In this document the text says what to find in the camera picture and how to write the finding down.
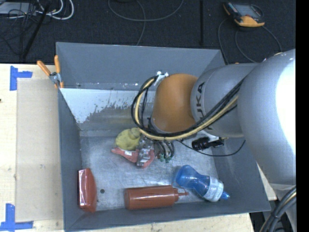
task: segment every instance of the orange clip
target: orange clip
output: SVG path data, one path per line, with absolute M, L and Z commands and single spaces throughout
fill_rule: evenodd
M 56 73 L 60 73 L 61 68 L 58 55 L 55 55 L 54 61 L 55 61 Z M 64 87 L 63 81 L 60 82 L 60 87 Z
M 54 82 L 55 88 L 58 87 L 57 81 L 59 82 L 60 87 L 64 87 L 64 83 L 61 80 L 61 76 L 60 76 L 60 63 L 59 63 L 58 55 L 55 55 L 54 59 L 55 59 L 55 67 L 56 67 L 56 72 L 54 73 L 51 73 L 50 70 L 47 68 L 47 66 L 40 60 L 37 61 L 37 65 Z

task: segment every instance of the black floor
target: black floor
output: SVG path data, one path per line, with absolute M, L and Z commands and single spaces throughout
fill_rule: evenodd
M 30 2 L 37 7 L 36 10 L 39 9 L 36 0 L 9 1 Z M 44 7 L 49 0 L 39 1 Z M 261 8 L 267 30 L 259 27 L 253 31 L 239 31 L 231 20 L 223 22 L 227 19 L 227 13 L 222 3 L 226 1 L 254 4 Z M 0 62 L 35 63 L 37 60 L 42 60 L 46 64 L 51 64 L 55 55 L 56 42 L 221 48 L 225 54 L 226 63 L 261 62 L 279 51 L 295 48 L 296 0 L 135 0 L 131 2 L 72 0 L 72 2 L 73 16 L 68 20 L 56 20 L 47 16 L 33 42 L 31 39 L 42 14 L 33 15 L 29 12 L 18 19 L 9 19 L 7 14 L 0 15 Z M 64 0 L 64 3 L 63 11 L 57 14 L 59 17 L 68 16 L 71 12 L 69 1 Z M 53 0 L 49 11 L 59 7 L 59 0 Z M 147 20 L 145 24 L 142 21 L 129 20 L 143 20 L 143 11 Z M 220 46 L 218 29 L 222 22 Z

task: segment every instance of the white cable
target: white cable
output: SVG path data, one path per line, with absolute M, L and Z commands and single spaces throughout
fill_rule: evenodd
M 48 12 L 48 13 L 46 13 L 46 15 L 49 15 L 49 16 L 51 16 L 51 15 L 56 15 L 56 14 L 58 14 L 58 13 L 60 13 L 61 11 L 62 11 L 62 9 L 63 9 L 63 0 L 60 0 L 60 3 L 61 3 L 61 6 L 60 6 L 60 9 L 58 10 L 58 11 L 56 11 L 56 12 Z
M 71 11 L 69 16 L 67 16 L 67 17 L 56 17 L 56 16 L 53 16 L 52 14 L 48 14 L 48 16 L 50 16 L 50 17 L 52 17 L 54 19 L 57 19 L 57 20 L 68 20 L 68 19 L 70 19 L 73 16 L 73 14 L 74 14 L 74 4 L 73 4 L 72 0 L 69 0 L 69 1 L 70 1 L 71 9 L 72 9 L 72 11 Z
M 40 4 L 40 1 L 37 0 L 37 2 L 39 3 L 40 8 L 44 11 L 44 8 Z M 70 5 L 71 5 L 71 13 L 67 17 L 57 17 L 57 16 L 55 16 L 56 14 L 60 13 L 63 10 L 63 0 L 60 0 L 60 2 L 61 2 L 61 7 L 60 7 L 60 9 L 58 11 L 56 11 L 56 12 L 48 12 L 48 13 L 46 13 L 46 15 L 50 16 L 50 17 L 52 17 L 54 19 L 57 19 L 57 20 L 68 20 L 68 19 L 70 19 L 73 16 L 73 14 L 74 14 L 74 4 L 73 4 L 73 1 L 69 0 Z

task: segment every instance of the blue bottle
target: blue bottle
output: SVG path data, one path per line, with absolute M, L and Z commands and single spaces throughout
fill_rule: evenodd
M 201 175 L 189 165 L 184 165 L 176 173 L 176 182 L 185 189 L 195 190 L 202 198 L 211 202 L 229 198 L 223 190 L 222 181 L 215 177 Z

